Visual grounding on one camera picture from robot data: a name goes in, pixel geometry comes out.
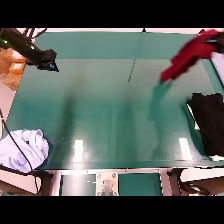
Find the crumpled white fabric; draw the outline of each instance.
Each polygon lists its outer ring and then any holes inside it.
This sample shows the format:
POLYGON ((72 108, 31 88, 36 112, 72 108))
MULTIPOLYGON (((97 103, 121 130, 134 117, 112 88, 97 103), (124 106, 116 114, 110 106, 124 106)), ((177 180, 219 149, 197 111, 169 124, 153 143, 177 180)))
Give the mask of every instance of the crumpled white fabric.
MULTIPOLYGON (((33 169, 40 166, 48 157, 49 145, 41 130, 18 130, 10 133, 33 169)), ((27 160, 9 135, 0 141, 0 164, 23 173, 31 171, 27 160)))

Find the metal bracket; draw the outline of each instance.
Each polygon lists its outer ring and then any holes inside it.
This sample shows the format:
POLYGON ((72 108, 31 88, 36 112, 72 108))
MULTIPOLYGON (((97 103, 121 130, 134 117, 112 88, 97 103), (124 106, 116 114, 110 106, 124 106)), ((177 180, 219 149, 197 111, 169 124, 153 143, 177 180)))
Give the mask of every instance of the metal bracket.
POLYGON ((96 196, 118 195, 118 173, 108 172, 96 175, 96 196))

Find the red garment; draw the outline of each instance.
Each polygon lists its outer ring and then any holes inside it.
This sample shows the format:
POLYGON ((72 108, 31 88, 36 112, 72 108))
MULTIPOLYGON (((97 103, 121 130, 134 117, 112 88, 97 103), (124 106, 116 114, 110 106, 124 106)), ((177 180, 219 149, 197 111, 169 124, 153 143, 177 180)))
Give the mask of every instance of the red garment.
POLYGON ((216 47, 204 43, 204 41, 218 33, 216 30, 205 31, 200 36, 185 44, 180 52, 171 59, 172 65, 162 72, 160 80, 165 82, 168 79, 176 79, 200 58, 210 59, 212 52, 216 51, 216 47))

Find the floor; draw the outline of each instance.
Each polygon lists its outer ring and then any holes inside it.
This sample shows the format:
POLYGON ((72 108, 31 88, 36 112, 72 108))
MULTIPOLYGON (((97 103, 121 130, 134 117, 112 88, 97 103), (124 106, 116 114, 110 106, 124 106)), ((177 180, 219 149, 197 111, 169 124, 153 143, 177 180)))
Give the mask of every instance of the floor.
MULTIPOLYGON (((23 32, 23 30, 25 28, 17 28, 20 32, 23 32)), ((210 29, 210 28, 146 28, 147 32, 165 32, 165 33, 186 33, 186 34, 197 34, 201 29, 210 29)), ((224 28, 215 28, 219 31, 223 31, 224 28)), ((108 31, 108 32, 141 32, 142 28, 49 28, 47 32, 72 32, 72 31, 77 31, 77 32, 85 32, 85 31, 108 31)), ((5 86, 2 83, 2 79, 0 76, 0 108, 2 109, 3 112, 3 116, 5 119, 7 119, 9 111, 10 111, 10 107, 12 105, 13 99, 15 97, 16 92, 10 90, 7 86, 5 86)), ((197 179, 198 176, 200 176, 200 170, 196 169, 194 170, 194 172, 186 172, 185 173, 185 178, 187 180, 189 179, 197 179)), ((214 171, 213 173, 209 173, 210 176, 220 176, 222 175, 222 173, 224 173, 224 171, 222 170, 217 170, 214 171)), ((34 189, 34 183, 33 183, 33 178, 29 177, 27 178, 26 182, 26 186, 21 186, 21 180, 19 178, 15 179, 13 178, 13 176, 9 176, 7 173, 2 172, 1 174, 1 179, 4 180, 7 179, 8 182, 15 184, 15 185, 19 185, 20 187, 23 187, 24 189, 29 189, 31 192, 35 191, 34 189)))

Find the black cloth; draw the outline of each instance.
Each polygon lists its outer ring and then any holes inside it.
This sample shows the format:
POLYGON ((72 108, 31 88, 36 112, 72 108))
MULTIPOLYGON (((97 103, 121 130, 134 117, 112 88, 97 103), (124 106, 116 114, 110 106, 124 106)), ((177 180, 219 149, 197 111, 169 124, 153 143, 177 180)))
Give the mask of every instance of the black cloth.
POLYGON ((224 156, 224 104, 220 93, 193 93, 187 101, 200 128, 205 154, 224 156))

